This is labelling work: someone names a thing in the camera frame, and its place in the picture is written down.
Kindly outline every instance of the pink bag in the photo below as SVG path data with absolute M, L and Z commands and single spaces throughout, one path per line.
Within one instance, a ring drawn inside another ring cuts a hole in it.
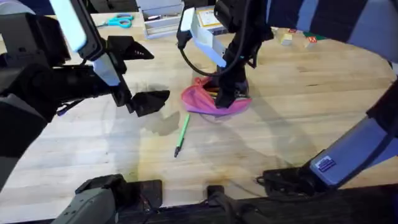
M 239 113 L 248 108 L 252 101 L 250 98 L 238 98 L 229 108 L 216 108 L 214 99 L 203 88 L 210 80 L 210 77 L 196 77 L 194 84 L 182 92 L 181 99 L 187 111 L 202 114 L 227 115 Z

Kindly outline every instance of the scissors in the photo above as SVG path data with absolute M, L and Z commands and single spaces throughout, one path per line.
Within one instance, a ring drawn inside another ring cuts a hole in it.
M 113 18 L 108 19 L 103 24 L 97 27 L 104 27 L 104 26 L 119 26 L 122 28 L 130 28 L 132 23 L 131 21 L 134 19 L 134 16 L 130 14 L 118 14 Z

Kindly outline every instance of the marker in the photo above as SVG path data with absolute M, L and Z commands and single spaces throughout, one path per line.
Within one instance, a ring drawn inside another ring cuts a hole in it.
M 187 117 L 185 118 L 184 125 L 182 126 L 180 138 L 178 139 L 177 147 L 175 148 L 174 151 L 174 158 L 177 158 L 177 155 L 181 151 L 182 143 L 184 142 L 184 135 L 185 131 L 187 130 L 188 122 L 189 122 L 190 114 L 187 114 Z

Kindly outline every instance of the wooden table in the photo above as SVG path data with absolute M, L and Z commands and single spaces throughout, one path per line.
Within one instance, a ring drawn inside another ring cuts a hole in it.
M 293 46 L 263 43 L 258 67 L 247 69 L 251 107 L 214 119 L 193 114 L 183 149 L 174 149 L 185 115 L 180 94 L 197 76 L 180 56 L 175 37 L 145 40 L 137 14 L 133 27 L 106 27 L 108 35 L 133 35 L 153 60 L 126 62 L 132 91 L 169 89 L 159 113 L 137 118 L 110 96 L 85 100 L 55 118 L 20 160 L 0 195 L 0 222 L 55 218 L 74 190 L 101 175 L 126 180 L 161 179 L 164 206 L 197 203 L 209 184 L 233 198 L 264 196 L 253 179 L 263 170 L 301 166 L 361 118 L 393 81 L 387 62 L 366 50 L 323 40 L 313 49 L 294 36 Z M 113 14 L 93 15 L 97 23 Z M 232 35 L 220 39 L 227 44 Z M 188 57 L 200 68 L 215 66 L 191 44 Z M 80 63 L 73 54 L 70 63 Z M 398 182 L 395 157 L 366 170 L 345 187 Z

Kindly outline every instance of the small block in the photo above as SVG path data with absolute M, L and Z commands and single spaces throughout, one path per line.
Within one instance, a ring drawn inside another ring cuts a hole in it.
M 309 49 L 313 46 L 315 46 L 315 44 L 317 44 L 317 38 L 316 37 L 308 37 L 307 40 L 304 43 L 304 47 L 306 49 Z
M 292 40 L 293 40 L 292 34 L 284 34 L 282 36 L 282 38 L 279 40 L 279 43 L 284 46 L 288 46 L 288 45 L 292 44 Z

